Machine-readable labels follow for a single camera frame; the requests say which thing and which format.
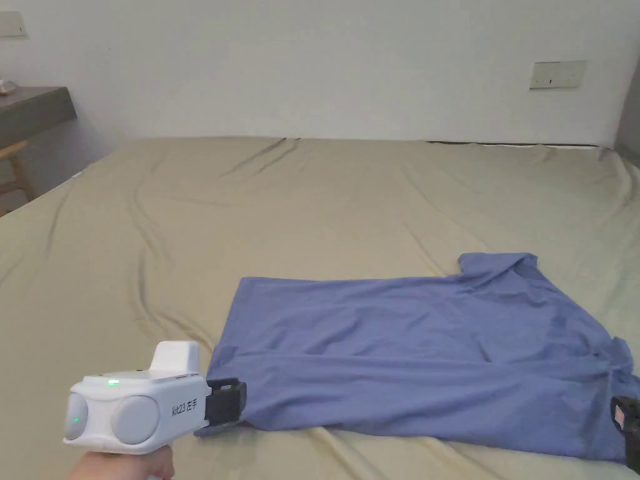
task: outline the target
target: chair leg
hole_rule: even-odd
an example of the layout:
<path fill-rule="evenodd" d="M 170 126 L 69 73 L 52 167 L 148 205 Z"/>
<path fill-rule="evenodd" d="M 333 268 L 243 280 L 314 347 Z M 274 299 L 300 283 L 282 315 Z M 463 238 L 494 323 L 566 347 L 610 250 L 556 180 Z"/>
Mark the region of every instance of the chair leg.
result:
<path fill-rule="evenodd" d="M 20 159 L 16 155 L 12 155 L 9 157 L 9 163 L 11 164 L 11 169 L 13 170 L 13 175 L 15 177 L 15 183 L 18 188 L 24 192 L 24 196 L 27 197 L 27 201 L 30 202 L 37 198 L 36 192 L 29 181 L 26 173 L 24 173 L 24 169 L 22 167 L 22 163 L 20 163 Z"/>

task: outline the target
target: human hand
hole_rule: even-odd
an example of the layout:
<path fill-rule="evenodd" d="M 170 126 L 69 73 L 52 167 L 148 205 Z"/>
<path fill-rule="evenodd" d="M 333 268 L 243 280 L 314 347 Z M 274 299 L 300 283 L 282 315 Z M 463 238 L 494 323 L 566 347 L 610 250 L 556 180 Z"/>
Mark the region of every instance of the human hand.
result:
<path fill-rule="evenodd" d="M 147 480 L 150 476 L 170 480 L 174 473 L 173 451 L 166 445 L 146 455 L 87 452 L 70 480 Z"/>

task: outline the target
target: mattress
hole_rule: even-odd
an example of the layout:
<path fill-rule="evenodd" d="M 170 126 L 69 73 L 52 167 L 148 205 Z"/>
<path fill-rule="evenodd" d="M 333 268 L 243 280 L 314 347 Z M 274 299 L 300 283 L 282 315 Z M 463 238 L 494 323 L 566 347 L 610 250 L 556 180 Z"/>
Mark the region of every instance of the mattress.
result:
<path fill-rule="evenodd" d="M 3 477 L 66 478 L 81 451 L 62 444 L 62 422 L 83 375 L 146 368 L 167 339 L 198 341 L 204 371 L 243 276 L 448 275 L 463 252 L 532 252 L 637 358 L 639 182 L 601 148 L 135 143 L 0 220 Z M 613 463 L 323 428 L 241 427 L 174 449 L 178 480 L 635 478 Z"/>

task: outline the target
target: finger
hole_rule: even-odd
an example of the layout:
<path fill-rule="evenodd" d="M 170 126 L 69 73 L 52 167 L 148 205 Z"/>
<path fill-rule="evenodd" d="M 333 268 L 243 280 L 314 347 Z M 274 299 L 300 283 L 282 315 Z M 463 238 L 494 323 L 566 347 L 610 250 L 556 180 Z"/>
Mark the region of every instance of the finger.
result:
<path fill-rule="evenodd" d="M 171 478 L 173 471 L 173 450 L 169 445 L 144 455 L 147 474 L 158 478 Z"/>

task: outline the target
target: electrical outlet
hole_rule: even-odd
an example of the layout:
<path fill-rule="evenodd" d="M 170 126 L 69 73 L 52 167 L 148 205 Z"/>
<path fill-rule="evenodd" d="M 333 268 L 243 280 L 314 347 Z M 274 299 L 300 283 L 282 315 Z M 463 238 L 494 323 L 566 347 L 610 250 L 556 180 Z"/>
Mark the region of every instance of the electrical outlet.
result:
<path fill-rule="evenodd" d="M 20 12 L 0 12 L 0 36 L 27 36 Z"/>
<path fill-rule="evenodd" d="M 586 70 L 586 60 L 535 63 L 529 88 L 578 88 Z"/>

